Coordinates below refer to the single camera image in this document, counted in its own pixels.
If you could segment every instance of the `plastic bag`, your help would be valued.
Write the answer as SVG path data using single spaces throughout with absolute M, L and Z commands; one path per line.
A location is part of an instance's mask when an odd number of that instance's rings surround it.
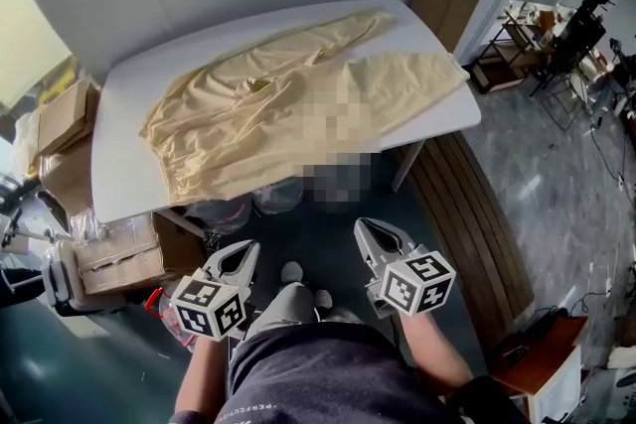
M 188 207 L 186 217 L 197 217 L 212 233 L 229 235 L 245 226 L 250 213 L 250 195 L 242 195 L 227 201 L 196 202 Z
M 263 213 L 289 212 L 302 201 L 301 177 L 288 177 L 252 192 L 254 203 Z
M 70 223 L 71 234 L 76 240 L 77 246 L 99 242 L 108 236 L 107 225 L 97 220 L 92 207 L 85 209 L 79 214 L 72 215 Z
M 25 113 L 16 120 L 16 137 L 11 148 L 11 173 L 22 180 L 38 155 L 40 112 Z

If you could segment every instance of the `floor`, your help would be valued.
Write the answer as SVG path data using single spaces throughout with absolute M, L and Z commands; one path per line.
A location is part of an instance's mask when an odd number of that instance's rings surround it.
M 224 242 L 256 238 L 261 255 L 251 302 L 266 306 L 279 287 L 282 264 L 298 260 L 306 278 L 329 290 L 335 304 L 393 338 L 388 320 L 378 321 L 365 296 L 371 272 L 353 235 L 355 219 L 363 215 L 398 225 L 416 242 L 438 248 L 424 210 L 404 183 L 390 191 L 396 162 L 380 156 L 372 190 L 361 203 L 328 213 L 303 202 L 293 212 L 252 216 L 247 226 Z M 28 227 L 39 231 L 48 221 L 41 210 L 25 212 Z M 42 245 L 27 258 L 7 263 L 37 266 Z M 448 301 L 433 312 L 439 327 L 476 373 L 485 363 L 470 317 L 457 286 Z M 139 306 L 105 316 L 60 318 L 40 301 L 0 309 L 0 388 L 20 421 L 47 423 L 167 422 L 187 366 L 189 354 L 161 322 Z
M 600 365 L 614 338 L 613 318 L 627 308 L 627 267 L 636 256 L 633 208 L 594 146 L 588 117 L 579 114 L 567 132 L 561 131 L 540 98 L 529 97 L 533 86 L 475 93 L 482 121 L 464 136 L 519 242 L 535 310 L 570 309 L 586 292 L 605 293 L 611 281 L 609 298 L 585 299 L 590 323 L 582 340 L 583 363 Z M 560 98 L 569 101 L 568 94 Z M 558 103 L 548 99 L 546 105 L 562 122 Z M 622 124 L 607 114 L 594 138 L 611 172 L 624 174 L 634 197 L 636 158 L 627 139 L 622 170 L 623 133 Z M 580 303 L 574 313 L 583 313 Z

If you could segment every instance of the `gray concrete floor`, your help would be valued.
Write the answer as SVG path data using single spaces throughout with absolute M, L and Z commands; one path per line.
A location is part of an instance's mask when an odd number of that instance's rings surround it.
M 611 281 L 608 299 L 585 299 L 583 363 L 601 365 L 614 339 L 614 318 L 627 308 L 627 268 L 636 250 L 633 207 L 593 144 L 589 117 L 581 112 L 567 132 L 561 131 L 541 98 L 529 97 L 533 86 L 476 92 L 482 121 L 464 136 L 511 223 L 535 291 L 535 309 L 570 309 L 586 292 L 605 292 L 606 280 Z M 560 98 L 566 104 L 571 100 L 568 94 Z M 554 99 L 547 105 L 564 120 Z M 606 114 L 594 138 L 611 172 L 624 173 L 633 200 L 636 158 L 628 138 L 623 172 L 622 123 Z M 584 314 L 580 304 L 574 314 Z

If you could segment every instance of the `table leg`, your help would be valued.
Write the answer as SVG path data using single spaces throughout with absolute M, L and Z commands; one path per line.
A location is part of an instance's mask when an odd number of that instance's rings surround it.
M 415 158 L 417 157 L 417 154 L 419 154 L 421 148 L 424 146 L 425 141 L 426 140 L 420 140 L 418 142 L 410 144 L 408 152 L 406 153 L 406 157 L 401 162 L 396 176 L 394 177 L 394 181 L 391 183 L 391 189 L 394 191 L 394 193 L 398 192 L 399 186 L 401 186 L 401 183 L 404 180 L 404 177 L 406 177 L 408 170 L 410 170 L 410 167 L 413 166 L 413 162 L 415 161 Z
M 178 215 L 172 209 L 164 209 L 162 211 L 157 211 L 157 213 L 163 215 L 169 221 L 174 222 L 177 226 L 181 226 L 183 229 L 190 231 L 190 233 L 194 233 L 195 235 L 197 235 L 198 237 L 201 237 L 202 239 L 206 238 L 206 235 L 198 226 L 189 222 L 182 215 Z

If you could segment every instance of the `cardboard box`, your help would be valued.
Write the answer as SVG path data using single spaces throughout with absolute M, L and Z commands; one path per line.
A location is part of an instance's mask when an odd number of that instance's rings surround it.
M 138 215 L 107 227 L 104 240 L 76 246 L 89 295 L 157 286 L 192 274 L 206 261 L 202 239 L 162 215 Z
M 410 9 L 453 53 L 479 0 L 411 0 Z
M 40 182 L 68 215 L 92 206 L 91 148 L 92 137 L 86 136 L 66 151 L 40 160 Z
M 81 80 L 40 112 L 38 153 L 50 156 L 63 151 L 92 132 L 99 90 Z
M 556 24 L 557 20 L 553 11 L 541 11 L 539 13 L 537 25 L 539 26 L 539 30 L 542 34 L 545 34 L 547 31 L 551 31 Z

